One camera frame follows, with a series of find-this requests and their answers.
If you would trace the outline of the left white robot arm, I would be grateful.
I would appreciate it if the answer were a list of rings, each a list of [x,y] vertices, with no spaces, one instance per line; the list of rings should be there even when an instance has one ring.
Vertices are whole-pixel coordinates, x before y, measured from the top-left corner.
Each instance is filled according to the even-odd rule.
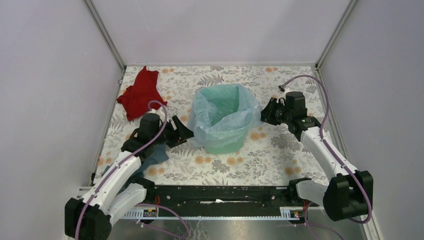
[[[65,204],[65,235],[75,240],[106,240],[115,223],[134,206],[158,203],[155,184],[141,175],[141,168],[153,164],[148,158],[157,146],[174,148],[193,136],[177,116],[162,121],[156,113],[143,115],[99,182]]]

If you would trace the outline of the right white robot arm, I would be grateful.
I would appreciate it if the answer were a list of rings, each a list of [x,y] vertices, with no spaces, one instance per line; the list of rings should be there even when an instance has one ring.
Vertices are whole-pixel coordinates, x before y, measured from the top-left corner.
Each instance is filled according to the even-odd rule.
[[[261,111],[261,121],[274,126],[287,125],[289,132],[315,157],[329,181],[323,185],[309,177],[290,180],[286,198],[291,205],[299,206],[304,201],[317,204],[332,221],[354,221],[356,217],[371,215],[372,175],[367,170],[359,171],[335,148],[319,120],[308,115],[302,92],[272,97]]]

